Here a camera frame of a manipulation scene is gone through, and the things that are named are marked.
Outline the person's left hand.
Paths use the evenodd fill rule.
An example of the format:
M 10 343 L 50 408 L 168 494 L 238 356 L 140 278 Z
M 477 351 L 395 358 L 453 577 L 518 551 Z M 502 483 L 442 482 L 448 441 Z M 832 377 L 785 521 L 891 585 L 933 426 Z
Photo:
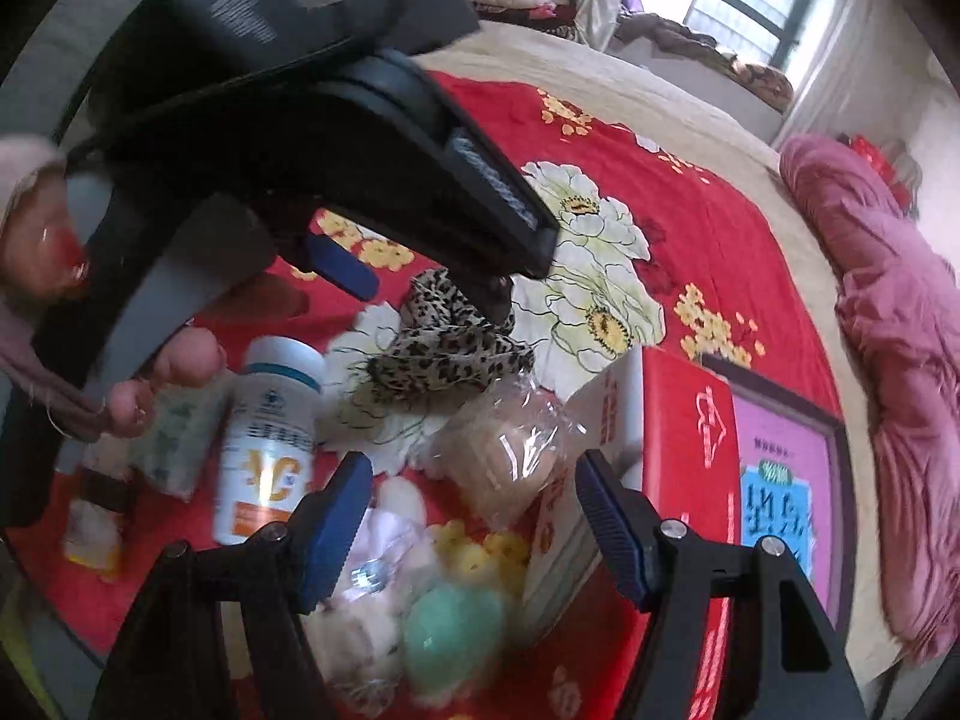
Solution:
M 89 262 L 67 208 L 59 172 L 41 171 L 13 195 L 2 232 L 2 284 L 18 296 L 49 304 L 82 288 Z M 148 371 L 112 385 L 93 400 L 49 371 L 31 348 L 31 330 L 2 328 L 2 371 L 28 397 L 43 405 L 62 433 L 93 440 L 102 433 L 143 434 L 155 416 L 155 395 L 166 385 L 200 388 L 226 367 L 215 335 L 187 327 L 172 335 Z

